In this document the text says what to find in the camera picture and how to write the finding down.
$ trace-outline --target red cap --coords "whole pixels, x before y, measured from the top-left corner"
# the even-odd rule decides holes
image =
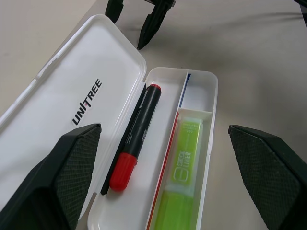
[[[162,90],[161,90],[161,87],[160,87],[159,85],[151,84],[150,86],[156,87],[156,88],[158,88],[160,91],[162,91]]]
[[[137,162],[136,157],[128,153],[122,152],[119,155],[110,180],[110,187],[114,191],[121,192],[127,187],[133,168]]]

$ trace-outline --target white table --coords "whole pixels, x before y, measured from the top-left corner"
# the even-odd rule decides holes
[[[6,7],[13,7],[13,1],[7,2]],[[33,14],[24,24],[32,29],[13,30],[5,41],[0,39],[1,114],[93,0],[68,2],[46,1],[37,9],[24,3],[21,12],[27,8],[26,15]],[[57,5],[48,10],[51,4]],[[95,2],[70,35],[91,15],[104,13],[106,4],[106,0]],[[124,2],[117,26],[135,46],[152,9],[153,5],[142,0]],[[23,21],[11,12],[6,12],[7,17]],[[11,31],[3,20],[0,23],[0,32]],[[159,32],[140,51],[148,71],[157,66],[208,70],[219,79],[203,229],[266,229],[243,185],[227,133],[230,124],[280,136],[307,161],[306,40],[301,10],[291,0],[178,0]]]

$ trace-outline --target red line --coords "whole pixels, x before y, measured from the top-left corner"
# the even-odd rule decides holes
[[[166,162],[167,162],[169,150],[170,150],[170,148],[171,148],[171,144],[172,144],[173,137],[174,137],[174,132],[175,132],[175,127],[176,127],[178,115],[179,115],[179,113],[177,112],[176,117],[175,117],[174,126],[173,126],[172,133],[171,133],[171,138],[170,138],[170,140],[169,140],[169,144],[168,144],[168,147],[167,147],[165,159],[164,159],[164,162],[163,162],[162,171],[161,171],[161,175],[160,175],[160,178],[159,178],[157,190],[156,190],[155,195],[154,195],[153,206],[152,206],[152,210],[151,210],[151,212],[150,212],[150,216],[149,216],[148,225],[147,225],[147,229],[146,229],[146,230],[149,230],[149,227],[150,227],[150,224],[151,224],[151,221],[152,221],[152,218],[153,218],[154,206],[155,206],[155,203],[157,202],[158,193],[159,193],[160,186],[161,186],[161,182],[162,182],[162,178],[163,178],[163,175],[164,175],[164,170],[165,170],[165,166],[166,166]]]

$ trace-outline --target compartment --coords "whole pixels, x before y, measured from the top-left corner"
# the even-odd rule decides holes
[[[181,108],[213,112],[216,107],[218,80],[206,71],[189,70]]]
[[[211,124],[212,124],[212,113],[211,112],[205,112],[205,111],[196,111],[196,110],[189,110],[189,109],[178,109],[178,119],[176,121],[175,126],[175,134],[173,140],[170,140],[171,145],[170,152],[168,155],[168,159],[165,159],[166,161],[166,167],[164,172],[161,173],[160,177],[162,177],[161,185],[159,191],[156,191],[155,197],[153,200],[153,208],[151,210],[151,213],[149,215],[149,220],[147,229],[155,230],[155,224],[157,221],[159,206],[161,205],[162,200],[162,194],[165,188],[166,181],[169,178],[169,174],[172,173],[171,168],[173,166],[173,160],[175,157],[176,152],[176,145],[178,142],[178,133],[179,133],[179,124],[183,120],[184,117],[190,117],[190,118],[196,118],[202,120],[202,131],[201,131],[201,138],[199,141],[201,141],[201,144],[199,145],[199,158],[195,159],[194,164],[197,164],[197,171],[196,171],[196,182],[194,187],[194,193],[193,193],[193,205],[192,205],[192,211],[191,211],[191,219],[190,219],[190,229],[199,229],[201,224],[201,216],[202,216],[202,209],[203,209],[203,202],[204,202],[204,193],[205,193],[205,185],[207,184],[207,174],[209,169],[209,159],[210,159],[210,153],[208,151],[208,144],[210,139],[210,130],[211,130]],[[177,186],[170,186],[168,185],[168,191],[176,191]]]
[[[148,129],[138,163],[122,193],[98,194],[91,208],[90,230],[143,230],[171,134],[179,99],[187,78],[184,69],[155,68],[146,84],[158,84],[162,94]]]

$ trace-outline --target black marker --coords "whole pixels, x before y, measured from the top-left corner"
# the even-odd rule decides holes
[[[145,92],[124,149],[119,155],[111,176],[110,187],[115,191],[123,191],[127,187],[133,168],[138,162],[137,159],[160,95],[161,88],[155,84],[151,84]]]

